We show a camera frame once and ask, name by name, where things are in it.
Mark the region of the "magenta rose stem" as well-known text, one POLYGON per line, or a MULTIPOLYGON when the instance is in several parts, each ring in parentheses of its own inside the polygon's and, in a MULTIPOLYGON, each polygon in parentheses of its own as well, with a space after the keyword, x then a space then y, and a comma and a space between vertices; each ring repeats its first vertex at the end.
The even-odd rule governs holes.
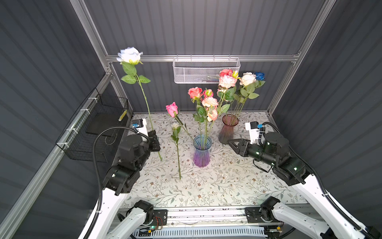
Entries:
POLYGON ((174 118, 180 125, 181 127, 185 130, 185 132, 187 133, 187 135, 191 138, 191 140, 193 140, 194 138, 191 136, 191 134, 189 133, 188 129, 187 129, 187 126, 185 123, 183 123, 181 121, 181 119, 179 118, 179 110, 178 110, 178 106, 176 105, 175 102, 173 102, 172 104, 170 105, 167 105, 166 106, 166 110, 168 112, 168 114, 174 118))

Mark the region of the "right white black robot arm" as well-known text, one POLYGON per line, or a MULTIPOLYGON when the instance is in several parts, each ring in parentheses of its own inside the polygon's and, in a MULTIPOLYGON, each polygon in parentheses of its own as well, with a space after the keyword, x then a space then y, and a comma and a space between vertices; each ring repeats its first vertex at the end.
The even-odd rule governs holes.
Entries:
POLYGON ((270 196, 260 208, 265 222, 284 222, 312 239, 379 239, 381 233, 353 217, 325 189, 315 169, 297 157, 289 141, 278 132, 269 132, 261 145, 246 139, 229 140, 236 154, 271 167, 273 173, 298 192, 321 216, 318 221, 270 196))

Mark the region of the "coral pink rose stem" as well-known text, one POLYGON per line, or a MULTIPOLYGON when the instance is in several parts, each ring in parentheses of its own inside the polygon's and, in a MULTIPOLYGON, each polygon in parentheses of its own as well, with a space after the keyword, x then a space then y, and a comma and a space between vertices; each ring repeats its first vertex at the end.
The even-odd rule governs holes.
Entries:
POLYGON ((223 69, 219 74, 219 87, 229 89, 236 85, 239 78, 238 71, 223 69))

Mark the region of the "pink ranunculus spray stem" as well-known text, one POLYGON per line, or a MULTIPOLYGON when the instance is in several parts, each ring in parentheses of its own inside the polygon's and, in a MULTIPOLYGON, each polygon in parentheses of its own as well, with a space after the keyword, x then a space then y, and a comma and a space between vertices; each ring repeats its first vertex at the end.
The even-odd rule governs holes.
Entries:
POLYGON ((210 136, 214 122, 218 118, 218 100, 213 96, 211 89, 204 90, 202 106, 205 110, 205 137, 210 136))

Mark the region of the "blue purple glass vase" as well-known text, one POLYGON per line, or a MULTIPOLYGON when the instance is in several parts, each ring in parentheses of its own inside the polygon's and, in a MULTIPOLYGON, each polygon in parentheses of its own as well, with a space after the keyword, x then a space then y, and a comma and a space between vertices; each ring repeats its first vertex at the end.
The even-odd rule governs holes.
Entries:
POLYGON ((195 148, 193 162, 195 166, 203 168, 210 163, 210 148, 212 141, 210 137, 205 135, 198 135, 195 137, 193 146, 195 148))

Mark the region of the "pink red glass vase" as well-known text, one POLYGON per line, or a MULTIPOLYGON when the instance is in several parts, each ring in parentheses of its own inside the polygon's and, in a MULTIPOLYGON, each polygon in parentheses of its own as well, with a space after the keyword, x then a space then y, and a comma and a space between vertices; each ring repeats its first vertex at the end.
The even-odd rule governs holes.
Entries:
POLYGON ((238 125, 239 119, 237 116, 227 114, 222 118, 223 127, 218 135, 218 140, 222 144, 228 144, 229 140, 233 139, 234 127, 238 125))

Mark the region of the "pale blue white rose stem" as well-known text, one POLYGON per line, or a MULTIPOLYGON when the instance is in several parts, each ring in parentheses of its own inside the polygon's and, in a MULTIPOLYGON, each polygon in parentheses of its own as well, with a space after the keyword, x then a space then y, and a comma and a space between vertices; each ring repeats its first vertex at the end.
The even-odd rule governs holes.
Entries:
POLYGON ((141 89, 141 92, 144 97, 144 101, 147 107, 148 115, 149 115, 149 122, 151 129, 154 130, 155 127, 153 125, 153 120, 151 117, 151 112, 149 108, 149 104, 147 101, 146 94, 143 89, 143 84, 148 84, 151 82, 147 77, 143 75, 138 75, 136 65, 143 64, 141 61, 141 56, 143 55, 143 52, 140 52, 135 47, 128 47, 125 49, 120 50, 120 52, 117 54, 117 61, 122 65, 122 68, 125 72, 125 76, 121 78, 121 81, 134 85, 137 83, 141 89))

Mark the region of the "pink peach rose stem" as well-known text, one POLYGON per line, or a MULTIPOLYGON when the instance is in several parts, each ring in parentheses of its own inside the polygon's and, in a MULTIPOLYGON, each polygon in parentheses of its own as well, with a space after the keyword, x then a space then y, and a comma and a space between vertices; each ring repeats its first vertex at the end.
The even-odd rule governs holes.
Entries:
POLYGON ((203 101, 203 90, 199 87, 190 88, 188 90, 188 95, 193 103, 196 104, 196 115, 194 115, 194 120, 199 123, 200 135, 204 136, 205 141, 207 140, 207 112, 205 107, 202 105, 203 101))

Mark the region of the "white bud flower stem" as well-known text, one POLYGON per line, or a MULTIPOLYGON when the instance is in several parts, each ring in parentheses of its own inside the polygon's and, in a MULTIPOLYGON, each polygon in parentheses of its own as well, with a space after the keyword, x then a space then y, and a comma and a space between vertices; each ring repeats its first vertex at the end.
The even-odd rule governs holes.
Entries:
POLYGON ((180 164, 180 152, 179 152, 179 133, 181 131, 181 125, 179 123, 172 123, 171 128, 172 128, 171 138, 174 141, 176 146, 177 159, 178 159, 178 174, 179 174, 179 179, 181 180, 182 176, 181 176, 181 164, 180 164))

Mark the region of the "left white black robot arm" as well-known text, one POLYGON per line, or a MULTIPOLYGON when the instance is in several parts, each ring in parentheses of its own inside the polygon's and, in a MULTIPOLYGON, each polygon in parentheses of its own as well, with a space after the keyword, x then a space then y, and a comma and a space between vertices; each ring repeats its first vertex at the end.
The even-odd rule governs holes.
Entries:
POLYGON ((128 239, 138 227, 149 225, 153 221, 154 206, 146 201, 138 201, 130 213, 111 232, 109 228, 122 202, 135 182, 151 152, 160 151, 160 143, 156 131, 145 128, 123 127, 131 131, 119 145, 120 161, 112 166, 104 180, 101 180, 97 161, 94 168, 98 187, 98 200, 85 227, 81 239, 128 239))

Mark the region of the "light pink rose stem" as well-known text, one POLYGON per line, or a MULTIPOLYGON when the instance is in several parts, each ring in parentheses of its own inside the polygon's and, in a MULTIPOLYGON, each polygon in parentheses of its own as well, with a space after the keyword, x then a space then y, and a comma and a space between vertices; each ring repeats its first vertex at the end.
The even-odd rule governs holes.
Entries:
POLYGON ((226 113, 234 100, 234 92, 236 87, 237 79, 230 75, 222 75, 219 78, 218 85, 218 97, 220 98, 217 112, 218 115, 226 113))

